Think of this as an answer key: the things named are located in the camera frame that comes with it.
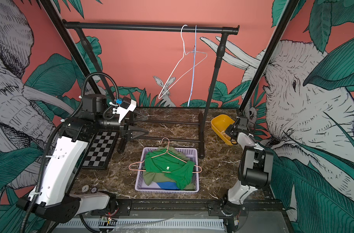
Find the white wire hanger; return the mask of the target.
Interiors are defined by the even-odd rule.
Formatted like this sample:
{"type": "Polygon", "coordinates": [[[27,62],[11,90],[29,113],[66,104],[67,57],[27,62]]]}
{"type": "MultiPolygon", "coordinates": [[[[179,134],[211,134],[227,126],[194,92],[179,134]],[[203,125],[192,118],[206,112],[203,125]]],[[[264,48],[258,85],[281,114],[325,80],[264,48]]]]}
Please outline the white wire hanger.
{"type": "MultiPolygon", "coordinates": [[[[173,67],[171,73],[169,74],[166,82],[164,83],[164,85],[161,87],[161,91],[158,94],[158,99],[161,100],[166,94],[167,92],[170,91],[170,89],[172,87],[174,87],[184,76],[186,76],[188,73],[192,72],[193,69],[193,63],[192,66],[187,69],[183,74],[181,74],[179,77],[177,77],[174,81],[170,82],[170,80],[173,78],[173,75],[175,73],[175,71],[179,68],[179,66],[188,58],[188,56],[192,56],[193,59],[193,49],[191,51],[187,51],[186,50],[186,43],[185,43],[185,39],[183,37],[183,33],[184,30],[188,28],[187,24],[184,24],[181,29],[180,29],[180,38],[182,41],[182,56],[179,59],[179,61],[177,61],[177,63],[175,64],[175,66],[173,67]]],[[[198,65],[200,65],[202,62],[204,62],[208,57],[208,54],[206,52],[203,51],[199,51],[197,49],[197,53],[196,53],[196,67],[198,65]]]]}

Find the pink wire hanger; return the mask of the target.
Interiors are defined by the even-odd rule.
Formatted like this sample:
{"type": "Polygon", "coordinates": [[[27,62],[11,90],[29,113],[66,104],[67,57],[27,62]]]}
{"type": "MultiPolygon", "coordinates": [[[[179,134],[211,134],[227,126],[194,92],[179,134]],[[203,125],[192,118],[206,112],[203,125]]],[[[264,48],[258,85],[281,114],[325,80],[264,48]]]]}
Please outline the pink wire hanger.
{"type": "MultiPolygon", "coordinates": [[[[169,147],[170,147],[170,139],[167,138],[167,137],[164,137],[162,138],[161,142],[163,143],[164,140],[168,140],[168,144],[167,144],[167,147],[165,148],[165,152],[164,153],[160,153],[160,154],[157,154],[155,156],[152,156],[150,159],[151,161],[153,162],[154,161],[154,158],[158,158],[158,157],[162,157],[164,160],[168,161],[168,163],[176,163],[176,164],[180,164],[180,163],[184,163],[186,164],[187,161],[175,156],[174,154],[172,154],[169,150],[169,147]]],[[[128,169],[131,170],[131,171],[146,171],[146,170],[142,170],[142,169],[133,169],[132,167],[135,166],[135,165],[141,165],[145,162],[145,160],[143,161],[139,161],[139,162],[135,162],[135,163],[132,163],[128,166],[128,169]]]]}

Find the light blue wire hanger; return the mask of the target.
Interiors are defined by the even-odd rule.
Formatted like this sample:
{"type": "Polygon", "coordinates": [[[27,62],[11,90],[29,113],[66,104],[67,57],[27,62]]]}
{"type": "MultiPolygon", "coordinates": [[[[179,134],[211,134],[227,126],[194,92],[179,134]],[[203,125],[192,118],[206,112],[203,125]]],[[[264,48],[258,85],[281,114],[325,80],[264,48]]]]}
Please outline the light blue wire hanger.
{"type": "Polygon", "coordinates": [[[197,25],[195,26],[195,31],[194,31],[192,82],[191,82],[191,90],[190,90],[190,95],[189,95],[189,99],[188,99],[188,102],[187,102],[187,107],[190,106],[191,97],[192,97],[192,94],[193,94],[195,67],[196,67],[196,53],[197,53],[197,25]]]}

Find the blue tank top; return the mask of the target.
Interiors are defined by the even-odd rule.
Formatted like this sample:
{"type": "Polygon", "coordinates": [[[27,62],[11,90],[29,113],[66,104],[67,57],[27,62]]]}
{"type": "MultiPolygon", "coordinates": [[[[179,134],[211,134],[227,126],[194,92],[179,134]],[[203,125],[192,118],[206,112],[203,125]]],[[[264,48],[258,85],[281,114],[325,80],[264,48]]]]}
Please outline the blue tank top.
{"type": "Polygon", "coordinates": [[[157,185],[163,190],[180,190],[175,182],[159,182],[157,185]]]}

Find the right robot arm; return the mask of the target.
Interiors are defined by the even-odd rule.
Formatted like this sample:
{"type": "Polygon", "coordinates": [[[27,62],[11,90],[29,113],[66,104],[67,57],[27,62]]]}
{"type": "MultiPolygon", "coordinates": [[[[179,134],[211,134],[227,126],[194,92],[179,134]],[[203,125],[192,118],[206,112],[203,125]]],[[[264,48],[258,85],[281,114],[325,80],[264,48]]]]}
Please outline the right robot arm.
{"type": "Polygon", "coordinates": [[[243,149],[238,181],[227,193],[228,201],[236,205],[243,204],[252,192],[267,188],[272,178],[273,153],[255,140],[247,124],[247,118],[238,116],[225,130],[243,149]]]}

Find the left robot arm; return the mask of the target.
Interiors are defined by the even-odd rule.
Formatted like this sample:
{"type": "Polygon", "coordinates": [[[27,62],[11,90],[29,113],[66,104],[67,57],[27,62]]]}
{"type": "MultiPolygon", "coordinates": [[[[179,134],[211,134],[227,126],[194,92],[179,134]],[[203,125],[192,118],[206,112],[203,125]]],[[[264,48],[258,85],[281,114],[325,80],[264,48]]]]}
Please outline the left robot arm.
{"type": "Polygon", "coordinates": [[[132,120],[125,121],[128,113],[135,111],[136,101],[120,98],[119,91],[112,93],[110,88],[107,91],[113,98],[111,103],[107,103],[105,95],[85,94],[87,82],[93,76],[100,76],[103,83],[112,80],[103,72],[86,76],[78,108],[49,137],[37,184],[28,197],[22,197],[16,203],[26,212],[19,230],[21,233],[26,230],[30,214],[55,223],[67,223],[74,216],[89,211],[116,210],[115,196],[109,192],[71,196],[66,191],[77,162],[98,132],[117,132],[127,141],[148,134],[147,130],[133,126],[132,120]]]}

